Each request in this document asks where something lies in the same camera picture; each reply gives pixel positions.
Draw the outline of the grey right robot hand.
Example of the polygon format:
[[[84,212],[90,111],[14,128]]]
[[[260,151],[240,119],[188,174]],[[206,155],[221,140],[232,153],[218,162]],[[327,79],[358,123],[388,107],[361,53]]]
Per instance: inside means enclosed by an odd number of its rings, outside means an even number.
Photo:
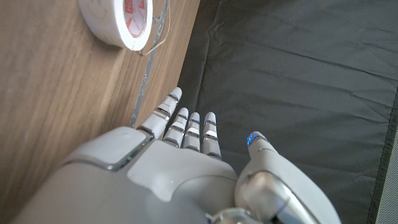
[[[221,158],[216,117],[177,108],[180,88],[138,127],[74,150],[15,223],[339,223],[324,192],[260,132],[242,172]]]

